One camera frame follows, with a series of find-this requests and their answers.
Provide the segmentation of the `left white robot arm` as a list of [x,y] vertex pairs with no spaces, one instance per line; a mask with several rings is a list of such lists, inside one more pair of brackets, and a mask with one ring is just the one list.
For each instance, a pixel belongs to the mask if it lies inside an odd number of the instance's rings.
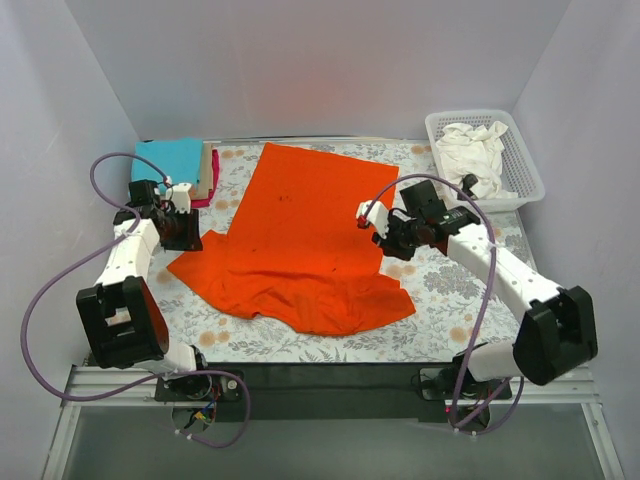
[[101,368],[143,368],[165,377],[165,387],[190,400],[206,398],[213,377],[195,346],[170,338],[147,285],[154,250],[203,249],[199,211],[191,206],[192,185],[160,191],[153,180],[129,184],[129,201],[118,209],[105,268],[92,287],[76,296],[91,353]]

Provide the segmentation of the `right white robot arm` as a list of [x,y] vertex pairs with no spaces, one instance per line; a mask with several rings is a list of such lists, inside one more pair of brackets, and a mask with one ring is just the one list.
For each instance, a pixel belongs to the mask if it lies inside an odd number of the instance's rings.
[[372,241],[386,257],[409,261],[419,247],[439,250],[482,280],[486,294],[519,324],[512,340],[471,343],[431,380],[431,389],[471,398],[494,380],[522,377],[544,386],[597,356],[593,300],[585,289],[564,288],[499,246],[475,203],[447,208],[435,177],[411,178],[413,185],[400,192],[402,208],[389,209],[379,197],[361,203],[359,227],[374,229]]

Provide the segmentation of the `orange t shirt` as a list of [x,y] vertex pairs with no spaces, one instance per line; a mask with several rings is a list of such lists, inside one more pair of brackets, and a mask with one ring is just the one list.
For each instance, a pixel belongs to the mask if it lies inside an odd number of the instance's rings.
[[396,166],[268,143],[229,230],[169,271],[217,310],[278,319],[298,333],[345,336],[415,312],[381,251],[356,226]]

